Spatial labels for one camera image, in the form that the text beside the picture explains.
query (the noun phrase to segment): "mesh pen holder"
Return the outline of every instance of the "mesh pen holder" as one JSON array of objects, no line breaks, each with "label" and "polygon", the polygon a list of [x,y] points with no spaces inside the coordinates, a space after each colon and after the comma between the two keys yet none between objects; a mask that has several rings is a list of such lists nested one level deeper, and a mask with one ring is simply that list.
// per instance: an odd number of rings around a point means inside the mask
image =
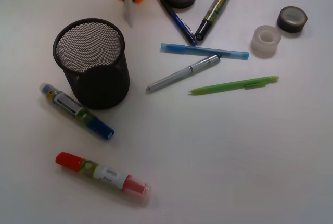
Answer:
[{"label": "mesh pen holder", "polygon": [[59,33],[53,56],[76,98],[89,108],[106,109],[120,103],[130,87],[124,50],[124,37],[116,26],[89,18]]}]

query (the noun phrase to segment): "pen cap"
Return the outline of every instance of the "pen cap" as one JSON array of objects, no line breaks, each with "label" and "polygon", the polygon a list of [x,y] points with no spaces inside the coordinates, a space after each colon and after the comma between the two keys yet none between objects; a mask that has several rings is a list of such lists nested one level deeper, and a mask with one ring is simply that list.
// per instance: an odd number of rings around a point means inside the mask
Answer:
[{"label": "pen cap", "polygon": [[58,89],[53,87],[51,84],[44,82],[40,86],[40,91],[43,95],[46,95],[49,91],[58,91]]},{"label": "pen cap", "polygon": [[125,40],[108,21],[89,18],[65,27],[56,37],[53,57],[76,98],[92,109],[120,103],[129,90]]},{"label": "pen cap", "polygon": [[84,161],[83,158],[80,158],[76,155],[72,155],[66,152],[61,152],[56,157],[56,163],[62,165],[66,168],[72,169],[75,172],[79,172],[80,165]]},{"label": "pen cap", "polygon": [[114,134],[114,130],[99,120],[97,117],[91,119],[87,127],[102,136],[105,140],[108,140]]},{"label": "pen cap", "polygon": [[142,183],[133,176],[128,175],[123,185],[123,191],[146,199],[149,198],[151,187],[147,183]]}]

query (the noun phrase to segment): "mechanical pencil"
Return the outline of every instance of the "mechanical pencil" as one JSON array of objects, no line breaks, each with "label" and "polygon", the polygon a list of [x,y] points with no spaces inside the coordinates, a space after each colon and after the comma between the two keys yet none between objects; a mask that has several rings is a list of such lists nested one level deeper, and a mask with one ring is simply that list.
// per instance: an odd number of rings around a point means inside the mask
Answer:
[{"label": "mechanical pencil", "polygon": [[238,81],[238,82],[229,82],[223,84],[217,84],[212,86],[206,86],[197,88],[189,91],[192,95],[205,95],[211,93],[217,93],[228,90],[236,90],[236,89],[250,89],[261,86],[266,86],[269,83],[275,83],[279,79],[279,76],[271,76],[271,77],[261,77],[256,79]]}]

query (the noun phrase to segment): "marker label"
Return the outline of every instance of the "marker label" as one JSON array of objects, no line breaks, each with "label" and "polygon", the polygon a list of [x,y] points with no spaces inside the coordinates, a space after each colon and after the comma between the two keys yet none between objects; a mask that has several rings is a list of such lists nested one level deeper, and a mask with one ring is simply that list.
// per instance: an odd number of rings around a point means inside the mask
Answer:
[{"label": "marker label", "polygon": [[118,171],[103,165],[98,165],[93,175],[95,179],[116,186],[119,189],[123,189],[127,176],[128,174],[119,173]]},{"label": "marker label", "polygon": [[82,109],[82,106],[67,96],[64,92],[57,94],[53,102],[62,107],[67,113],[75,117],[77,113]]}]

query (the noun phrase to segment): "white desk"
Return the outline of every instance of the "white desk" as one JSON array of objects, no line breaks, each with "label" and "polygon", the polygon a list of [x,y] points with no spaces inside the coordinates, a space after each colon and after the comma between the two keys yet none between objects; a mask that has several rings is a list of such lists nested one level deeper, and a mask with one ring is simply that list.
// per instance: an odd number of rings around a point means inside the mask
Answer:
[{"label": "white desk", "polygon": [[[213,0],[179,13],[194,30]],[[280,10],[308,15],[270,59],[249,48]],[[332,0],[230,0],[203,47],[249,51],[146,95],[147,85],[202,57],[160,52],[186,44],[156,0],[136,6],[134,28],[117,0],[0,0],[0,222],[312,224],[333,219]],[[116,133],[92,136],[51,107],[42,82],[72,95],[52,57],[56,35],[82,18],[114,23],[125,37],[131,86],[98,111]],[[276,84],[205,96],[187,91],[279,75]],[[66,151],[146,180],[145,208],[55,163]]]}]

